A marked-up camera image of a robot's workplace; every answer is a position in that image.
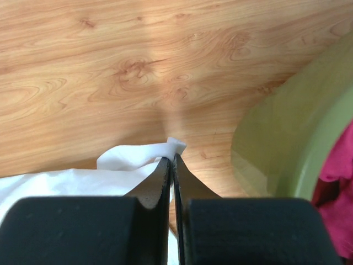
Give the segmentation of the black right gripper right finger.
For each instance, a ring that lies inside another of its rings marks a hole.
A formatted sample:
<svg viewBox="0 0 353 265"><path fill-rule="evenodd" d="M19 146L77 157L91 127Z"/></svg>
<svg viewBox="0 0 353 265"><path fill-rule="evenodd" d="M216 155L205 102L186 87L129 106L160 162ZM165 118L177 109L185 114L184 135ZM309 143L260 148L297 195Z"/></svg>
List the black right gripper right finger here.
<svg viewBox="0 0 353 265"><path fill-rule="evenodd" d="M180 264L341 264L323 220L298 198L222 198L173 161Z"/></svg>

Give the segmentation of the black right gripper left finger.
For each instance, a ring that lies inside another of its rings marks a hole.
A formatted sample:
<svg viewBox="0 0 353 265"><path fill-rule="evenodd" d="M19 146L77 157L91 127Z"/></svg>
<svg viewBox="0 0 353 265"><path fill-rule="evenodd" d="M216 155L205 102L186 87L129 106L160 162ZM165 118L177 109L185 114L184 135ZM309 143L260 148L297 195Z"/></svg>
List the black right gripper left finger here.
<svg viewBox="0 0 353 265"><path fill-rule="evenodd" d="M124 196L32 197L1 224L2 264L166 264L170 161Z"/></svg>

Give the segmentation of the white and green raglan t-shirt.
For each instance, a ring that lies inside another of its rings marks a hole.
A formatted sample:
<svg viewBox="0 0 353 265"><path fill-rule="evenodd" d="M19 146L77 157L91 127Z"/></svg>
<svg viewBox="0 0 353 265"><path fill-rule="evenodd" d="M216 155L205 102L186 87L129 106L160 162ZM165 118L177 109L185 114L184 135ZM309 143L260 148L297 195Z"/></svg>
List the white and green raglan t-shirt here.
<svg viewBox="0 0 353 265"><path fill-rule="evenodd" d="M182 154L186 144L170 137L148 145L120 145L97 159L96 169L21 174L1 180L1 224L19 200L32 197L124 196L144 181L160 160ZM177 264L177 240L168 227L167 263Z"/></svg>

